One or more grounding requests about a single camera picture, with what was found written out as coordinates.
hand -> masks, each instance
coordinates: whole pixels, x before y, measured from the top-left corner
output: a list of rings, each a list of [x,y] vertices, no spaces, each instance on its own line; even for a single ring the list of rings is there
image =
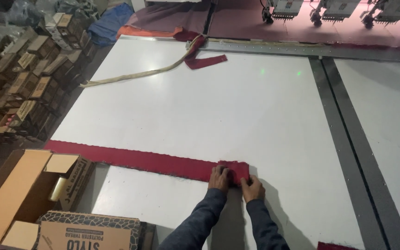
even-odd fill
[[[245,202],[248,203],[254,199],[261,199],[265,198],[265,188],[263,187],[262,183],[255,175],[250,175],[249,180],[251,181],[251,185],[249,186],[246,182],[245,178],[240,179],[242,183],[242,193]]]
[[[208,189],[218,188],[223,193],[228,193],[228,172],[229,169],[225,166],[219,165],[212,168],[211,178],[209,179]]]

floor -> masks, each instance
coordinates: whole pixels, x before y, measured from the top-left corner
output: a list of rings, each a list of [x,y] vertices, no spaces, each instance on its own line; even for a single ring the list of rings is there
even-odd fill
[[[85,71],[83,72],[84,77],[86,80],[90,80],[94,73],[97,71],[98,67],[101,65],[107,54],[109,54],[109,51],[113,45],[99,48],[97,54],[95,55],[93,61],[86,67]],[[70,110],[70,108],[73,106],[77,98],[80,96],[81,92],[83,91],[82,88],[76,88],[72,94],[71,94],[71,99],[69,101],[69,105],[67,106],[65,115],[61,116],[54,128],[53,131],[58,128],[58,126],[61,124],[63,121],[64,117],[67,115],[67,112]],[[19,149],[41,149],[46,142],[32,142],[26,139],[19,139],[12,144],[0,144],[0,166],[4,163],[5,159],[10,155],[10,153],[14,150],[19,150]]]

white work surface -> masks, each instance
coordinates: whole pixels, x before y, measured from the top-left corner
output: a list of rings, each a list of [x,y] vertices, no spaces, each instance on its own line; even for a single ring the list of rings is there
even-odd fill
[[[400,64],[335,62],[400,215]]]
[[[185,52],[181,42],[120,39],[92,80],[158,69]],[[217,55],[200,53],[203,58]],[[226,56],[228,62],[199,70],[182,64],[158,75],[87,88],[52,140],[245,161],[262,180],[265,203],[292,249],[314,249],[318,241],[363,249],[308,59]],[[97,168],[91,183],[80,211],[157,224],[159,242],[192,212],[208,187],[114,166]],[[230,242],[256,249],[241,201],[237,190],[228,195],[233,206],[225,207],[219,230],[212,231],[213,248]]]

